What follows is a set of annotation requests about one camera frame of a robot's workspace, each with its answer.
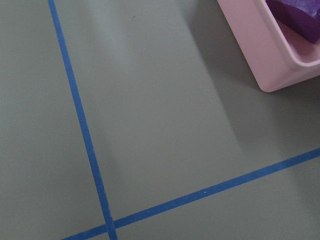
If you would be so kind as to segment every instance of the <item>purple item in container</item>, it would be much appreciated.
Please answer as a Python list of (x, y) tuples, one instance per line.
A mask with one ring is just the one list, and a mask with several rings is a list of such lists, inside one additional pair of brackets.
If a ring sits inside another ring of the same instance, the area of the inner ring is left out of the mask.
[(320, 0), (266, 0), (273, 16), (311, 43), (320, 39)]

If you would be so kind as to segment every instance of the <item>blue tape strip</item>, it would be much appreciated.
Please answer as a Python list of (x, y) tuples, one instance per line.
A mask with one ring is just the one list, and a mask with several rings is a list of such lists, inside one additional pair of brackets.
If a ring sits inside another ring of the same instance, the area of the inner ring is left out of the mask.
[[(146, 210), (134, 213), (132, 215), (120, 218), (120, 219), (114, 221), (114, 226), (116, 229), (118, 229), (118, 228), (124, 227), (126, 225), (133, 224), (135, 222), (141, 221), (143, 219), (147, 219), (147, 218), (152, 217), (154, 215), (161, 214), (163, 212), (180, 207), (185, 204), (189, 204), (189, 203), (194, 202), (196, 200), (206, 198), (206, 197), (211, 196), (213, 194), (220, 193), (222, 191), (225, 191), (225, 190), (234, 188), (236, 186), (254, 181), (256, 179), (260, 179), (260, 178), (265, 177), (267, 175), (274, 174), (274, 173), (279, 172), (281, 170), (293, 167), (295, 165), (307, 162), (309, 160), (312, 160), (312, 159), (315, 159), (318, 157), (320, 157), (320, 148), (306, 152), (304, 154), (301, 154), (301, 155), (298, 155), (298, 156), (295, 156), (292, 158), (289, 158), (289, 159), (281, 161), (279, 163), (261, 168), (259, 170), (252, 171), (252, 172), (247, 173), (245, 175), (238, 176), (236, 178), (221, 182), (219, 184), (202, 189), (200, 191), (193, 192), (191, 194), (176, 198), (171, 201), (167, 201), (163, 204), (148, 208)], [(91, 236), (92, 235), (93, 237), (95, 237), (97, 235), (104, 234), (104, 233), (106, 233), (106, 229), (103, 229), (103, 226), (99, 226), (99, 227), (93, 228), (91, 230), (79, 233), (77, 235), (67, 237), (64, 240), (85, 240), (87, 238), (83, 238), (82, 236), (87, 236), (87, 235)]]
[(83, 136), (83, 140), (84, 140), (84, 144), (85, 144), (86, 153), (89, 158), (90, 167), (91, 167), (96, 191), (98, 193), (103, 217), (105, 220), (106, 229), (108, 229), (108, 234), (109, 234), (110, 240), (117, 240), (118, 237), (117, 237), (116, 229), (115, 229), (114, 222), (113, 222), (110, 210), (109, 210), (109, 204), (108, 204), (108, 200), (107, 200), (105, 187), (104, 187), (103, 180), (102, 180), (102, 177), (100, 174), (94, 146), (93, 146), (90, 132), (89, 132), (89, 128), (87, 125), (85, 112), (84, 112), (84, 109), (83, 109), (83, 106), (81, 103), (81, 98), (80, 98), (79, 90), (77, 87), (74, 71), (72, 69), (71, 61), (69, 58), (67, 45), (66, 45), (63, 31), (62, 31), (62, 28), (60, 25), (55, 1), (48, 0), (48, 3), (49, 3), (51, 15), (52, 15), (52, 20), (53, 20), (56, 36), (57, 36), (57, 39), (59, 42), (59, 46), (60, 46), (60, 50), (61, 50), (61, 54), (62, 54), (64, 66), (65, 66), (66, 75), (67, 75), (67, 78), (69, 81), (70, 90), (72, 93), (76, 114), (77, 114), (77, 117), (78, 117), (78, 120), (80, 123), (80, 128), (81, 128), (81, 132), (82, 132), (82, 136)]

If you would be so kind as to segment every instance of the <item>pink box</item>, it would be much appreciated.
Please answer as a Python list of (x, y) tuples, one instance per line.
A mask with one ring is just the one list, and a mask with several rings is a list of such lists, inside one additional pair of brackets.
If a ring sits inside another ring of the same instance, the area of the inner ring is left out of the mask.
[(320, 75), (320, 44), (277, 22), (265, 0), (217, 0), (265, 92)]

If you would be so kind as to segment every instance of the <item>purple block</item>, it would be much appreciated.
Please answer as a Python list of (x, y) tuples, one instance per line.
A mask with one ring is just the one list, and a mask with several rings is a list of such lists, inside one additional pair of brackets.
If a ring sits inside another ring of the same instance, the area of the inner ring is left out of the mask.
[(273, 16), (311, 43), (320, 39), (320, 0), (266, 0)]

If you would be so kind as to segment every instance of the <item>pink plastic container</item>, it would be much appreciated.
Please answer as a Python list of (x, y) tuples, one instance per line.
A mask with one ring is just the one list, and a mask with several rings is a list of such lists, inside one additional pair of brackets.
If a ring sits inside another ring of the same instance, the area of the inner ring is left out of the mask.
[(320, 75), (320, 44), (277, 22), (265, 0), (217, 0), (265, 92)]

